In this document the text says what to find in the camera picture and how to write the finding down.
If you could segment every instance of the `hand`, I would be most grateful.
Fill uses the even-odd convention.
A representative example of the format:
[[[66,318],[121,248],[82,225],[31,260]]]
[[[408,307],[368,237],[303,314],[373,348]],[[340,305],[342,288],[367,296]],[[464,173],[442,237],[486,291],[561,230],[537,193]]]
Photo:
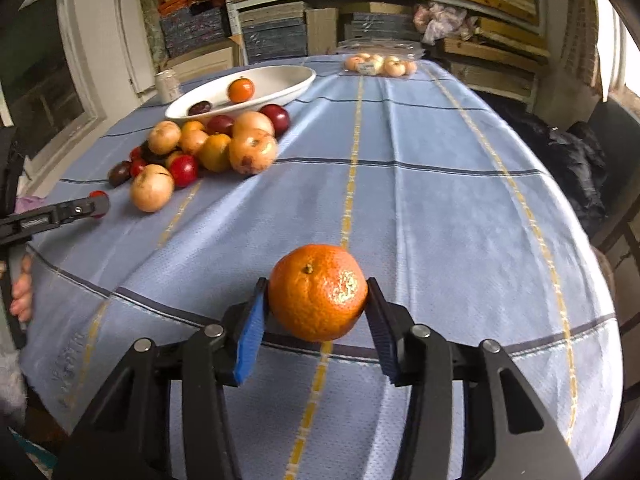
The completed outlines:
[[[11,302],[9,312],[16,316],[23,323],[31,320],[31,301],[33,293],[31,291],[31,256],[24,255],[22,259],[22,273],[18,281],[12,287],[12,296],[14,300]],[[6,271],[6,263],[0,262],[0,278]]]

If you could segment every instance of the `metal screw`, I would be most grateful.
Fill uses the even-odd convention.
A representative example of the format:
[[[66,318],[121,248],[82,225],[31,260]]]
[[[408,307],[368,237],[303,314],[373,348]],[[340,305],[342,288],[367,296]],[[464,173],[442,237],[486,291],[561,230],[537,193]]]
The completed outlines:
[[[411,327],[411,333],[420,339],[424,339],[431,335],[431,328],[426,325],[416,324]]]
[[[220,337],[225,333],[225,329],[220,325],[207,325],[204,327],[204,335],[207,337]]]
[[[492,354],[497,354],[500,351],[500,344],[493,339],[485,339],[482,341],[482,347]]]
[[[133,348],[136,349],[136,352],[146,352],[151,348],[151,339],[147,339],[146,337],[138,339],[133,343]]]

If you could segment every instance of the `white oval dish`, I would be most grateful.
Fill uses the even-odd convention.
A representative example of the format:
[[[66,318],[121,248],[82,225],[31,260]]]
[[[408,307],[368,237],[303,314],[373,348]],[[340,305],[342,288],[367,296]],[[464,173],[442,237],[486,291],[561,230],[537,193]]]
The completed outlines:
[[[241,77],[254,83],[255,94],[244,103],[233,104],[226,96],[226,89],[231,82]],[[300,65],[263,66],[236,72],[194,88],[175,100],[167,108],[164,116],[177,123],[195,120],[206,124],[214,115],[237,117],[247,110],[259,110],[266,104],[284,106],[302,95],[315,78],[315,70]],[[189,108],[200,101],[211,102],[211,111],[206,114],[187,115]]]

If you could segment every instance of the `table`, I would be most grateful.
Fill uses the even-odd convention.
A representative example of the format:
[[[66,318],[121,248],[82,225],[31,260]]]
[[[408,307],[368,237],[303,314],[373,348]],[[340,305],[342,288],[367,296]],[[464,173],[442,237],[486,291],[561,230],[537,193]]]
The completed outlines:
[[[287,62],[318,78],[287,105],[292,128],[265,173],[205,176],[158,213],[137,211],[129,186],[111,190],[105,179],[162,120],[164,107],[147,105],[99,139],[47,198],[105,189],[112,203],[102,220],[32,243],[35,316],[21,362],[47,408],[71,430],[137,338],[183,340],[247,300],[290,250],[342,243],[416,322],[457,342],[501,342],[586,475],[618,418],[620,337],[589,241],[546,169],[435,64],[393,80],[345,73],[341,57]],[[273,320],[268,332],[252,376],[226,390],[243,477],[391,478],[409,391],[382,376],[366,320],[324,355],[309,431],[300,426],[314,402],[320,347],[282,336]],[[174,384],[172,460],[183,478],[179,390]],[[454,399],[452,478],[461,387]],[[290,462],[296,439],[302,458]]]

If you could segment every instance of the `white can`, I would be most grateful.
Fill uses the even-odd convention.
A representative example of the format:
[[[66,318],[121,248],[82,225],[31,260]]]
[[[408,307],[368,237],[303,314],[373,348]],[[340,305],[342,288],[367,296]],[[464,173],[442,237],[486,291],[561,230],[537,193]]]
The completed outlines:
[[[163,70],[156,74],[156,90],[158,90],[162,104],[165,105],[173,103],[182,95],[180,81],[174,70]]]

